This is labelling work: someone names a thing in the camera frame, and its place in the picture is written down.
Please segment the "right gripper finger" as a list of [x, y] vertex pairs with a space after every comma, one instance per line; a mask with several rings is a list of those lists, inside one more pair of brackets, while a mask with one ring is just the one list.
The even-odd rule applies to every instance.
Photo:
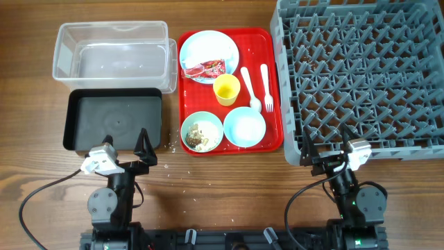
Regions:
[[300, 152], [300, 165], [311, 166], [318, 162], [319, 153], [307, 131], [302, 134], [302, 149]]
[[354, 133], [347, 124], [341, 125], [341, 137], [343, 143], [347, 143], [351, 140], [358, 139], [359, 135]]

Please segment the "rice and food scraps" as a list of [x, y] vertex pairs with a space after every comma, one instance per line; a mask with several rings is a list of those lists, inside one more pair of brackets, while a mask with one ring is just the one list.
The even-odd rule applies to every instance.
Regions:
[[208, 152], [216, 148], [221, 136], [215, 124], [211, 122], [193, 123], [185, 137], [188, 147], [199, 153]]

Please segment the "green bowl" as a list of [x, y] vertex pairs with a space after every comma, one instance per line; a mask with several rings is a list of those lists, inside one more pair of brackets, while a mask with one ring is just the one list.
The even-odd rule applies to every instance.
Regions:
[[221, 143], [221, 141], [223, 139], [223, 136], [224, 136], [223, 125], [222, 125], [221, 120], [216, 115], [214, 115], [210, 112], [207, 112], [207, 111], [195, 112], [195, 113], [191, 114], [190, 116], [188, 116], [184, 120], [184, 122], [182, 123], [181, 129], [180, 129], [180, 137], [182, 139], [182, 142], [185, 145], [185, 148], [189, 149], [193, 153], [199, 153], [199, 152], [194, 151], [193, 149], [191, 149], [190, 147], [187, 146], [187, 144], [185, 142], [185, 137], [187, 135], [187, 131], [193, 123], [204, 122], [204, 121], [211, 122], [211, 123], [215, 124], [216, 127], [218, 128], [219, 135], [221, 136], [221, 139], [219, 140], [219, 144]]

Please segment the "white plastic fork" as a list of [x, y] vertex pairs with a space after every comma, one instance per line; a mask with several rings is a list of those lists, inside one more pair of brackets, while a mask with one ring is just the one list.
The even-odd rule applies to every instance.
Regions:
[[273, 97], [270, 93], [270, 83], [269, 83], [269, 74], [268, 74], [268, 66], [266, 64], [260, 65], [260, 71], [262, 75], [262, 81], [264, 85], [264, 103], [266, 107], [266, 111], [268, 113], [271, 113], [274, 111], [274, 103], [273, 103]]

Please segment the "light blue bowl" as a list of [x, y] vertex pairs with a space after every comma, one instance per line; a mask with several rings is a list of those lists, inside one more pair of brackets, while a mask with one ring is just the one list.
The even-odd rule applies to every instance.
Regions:
[[226, 138], [233, 145], [249, 148], [259, 144], [266, 134], [266, 122], [262, 114], [251, 107], [231, 110], [223, 121]]

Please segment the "white plastic spoon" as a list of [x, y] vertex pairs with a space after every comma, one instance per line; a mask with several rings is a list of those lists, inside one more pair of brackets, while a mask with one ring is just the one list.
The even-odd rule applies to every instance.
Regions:
[[242, 79], [244, 80], [244, 83], [247, 87], [247, 91], [250, 95], [250, 101], [249, 101], [250, 107], [260, 113], [262, 111], [262, 104], [261, 101], [254, 94], [249, 71], [246, 67], [242, 67], [240, 69], [240, 72]]

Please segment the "yellow plastic cup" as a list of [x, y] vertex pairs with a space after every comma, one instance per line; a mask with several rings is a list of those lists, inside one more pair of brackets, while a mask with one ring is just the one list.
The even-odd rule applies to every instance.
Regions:
[[213, 91], [216, 100], [222, 106], [231, 106], [237, 99], [241, 90], [241, 84], [236, 76], [222, 74], [215, 79]]

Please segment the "red snack wrapper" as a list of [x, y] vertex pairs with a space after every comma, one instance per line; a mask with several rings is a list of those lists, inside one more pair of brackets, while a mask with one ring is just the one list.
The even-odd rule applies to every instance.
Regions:
[[184, 74], [187, 78], [213, 79], [225, 73], [226, 66], [223, 59], [209, 60], [184, 70]]

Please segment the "light blue plate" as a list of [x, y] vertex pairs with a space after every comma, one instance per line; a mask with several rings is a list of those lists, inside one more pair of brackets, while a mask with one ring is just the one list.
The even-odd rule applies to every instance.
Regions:
[[220, 31], [199, 31], [185, 40], [180, 48], [182, 77], [202, 84], [213, 84], [216, 78], [187, 78], [184, 70], [209, 60], [223, 59], [226, 74], [234, 74], [240, 60], [234, 40]]

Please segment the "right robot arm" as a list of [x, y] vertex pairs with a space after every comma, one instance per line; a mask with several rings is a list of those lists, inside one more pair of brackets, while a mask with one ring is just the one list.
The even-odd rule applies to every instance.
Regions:
[[330, 219], [322, 235], [324, 249], [383, 249], [388, 246], [384, 223], [388, 192], [372, 181], [360, 183], [355, 171], [372, 153], [366, 139], [341, 125], [343, 150], [321, 156], [306, 129], [302, 134], [300, 164], [312, 167], [311, 175], [325, 175], [340, 218]]

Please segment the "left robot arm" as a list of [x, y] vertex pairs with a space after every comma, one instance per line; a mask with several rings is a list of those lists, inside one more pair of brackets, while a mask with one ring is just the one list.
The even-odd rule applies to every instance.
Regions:
[[89, 196], [87, 209], [92, 216], [93, 231], [81, 236], [81, 249], [154, 249], [154, 243], [139, 222], [132, 221], [133, 198], [141, 190], [135, 177], [148, 174], [149, 167], [157, 164], [157, 156], [148, 133], [142, 128], [133, 153], [139, 157], [132, 162], [120, 163], [113, 138], [107, 135], [102, 144], [90, 149], [80, 170], [108, 179], [106, 187]]

